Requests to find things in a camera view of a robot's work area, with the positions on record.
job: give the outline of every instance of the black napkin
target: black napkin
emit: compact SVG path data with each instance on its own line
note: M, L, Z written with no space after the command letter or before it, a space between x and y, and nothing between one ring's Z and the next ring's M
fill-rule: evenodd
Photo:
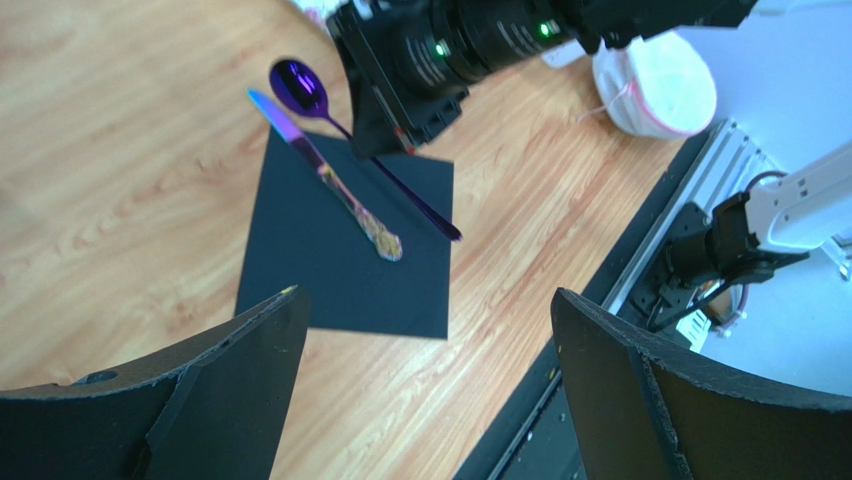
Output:
M275 131L269 135L237 297L237 314L290 285L313 299L311 327L447 338L451 242L349 143L309 134L349 190L402 241L378 256L354 217ZM452 218L453 164L382 159L435 210Z

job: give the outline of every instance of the wooden table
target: wooden table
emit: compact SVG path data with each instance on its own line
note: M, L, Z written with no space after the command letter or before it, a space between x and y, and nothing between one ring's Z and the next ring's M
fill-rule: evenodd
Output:
M350 123L331 41L284 0L0 6L0 388L70 383L233 313L268 125L297 55ZM590 62L473 89L423 153L456 163L449 341L311 331L274 478L448 478L680 146L631 138ZM305 122L314 131L332 133Z

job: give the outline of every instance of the light wood surface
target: light wood surface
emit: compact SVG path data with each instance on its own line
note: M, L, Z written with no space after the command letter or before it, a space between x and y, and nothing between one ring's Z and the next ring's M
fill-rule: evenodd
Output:
M70 383L230 318L268 125L247 87L296 55L351 121L329 39L284 0L0 2L0 388ZM448 341L311 331L273 478L448 478L678 142L630 138L590 62L473 89ZM312 122L304 126L332 133Z

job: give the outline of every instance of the purple spoon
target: purple spoon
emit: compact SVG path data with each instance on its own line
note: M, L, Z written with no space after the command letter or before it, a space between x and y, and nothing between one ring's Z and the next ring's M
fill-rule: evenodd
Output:
M269 83L272 86L272 92L278 100L287 108L292 110L299 116L306 118L318 118L327 121L334 125L340 133L348 140L352 140L352 134L346 130L343 125L331 117L328 109L328 94L319 77L304 63L293 60L279 60L269 72ZM462 238L461 232L452 223L448 222L444 217L424 202L416 193L396 175L391 173L382 162L376 157L371 157L370 160L379 168L400 190L405 196L411 200L417 208L423 212L426 217L438 227L439 230L450 240L459 241Z

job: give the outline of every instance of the knife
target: knife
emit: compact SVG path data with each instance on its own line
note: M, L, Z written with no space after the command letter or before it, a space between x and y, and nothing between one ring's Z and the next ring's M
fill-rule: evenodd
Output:
M361 230L376 246L379 256L391 262L397 262L402 258L402 243L399 237L391 233L375 215L364 208L364 205L355 198L355 195L346 188L340 177L325 160L325 157L314 146L313 142L305 135L296 122L290 118L281 107L263 93L255 89L248 89L248 96L257 106L258 110L272 125L272 128L290 144L314 169L317 176L325 185L335 193L338 199L346 205L349 212L355 217Z

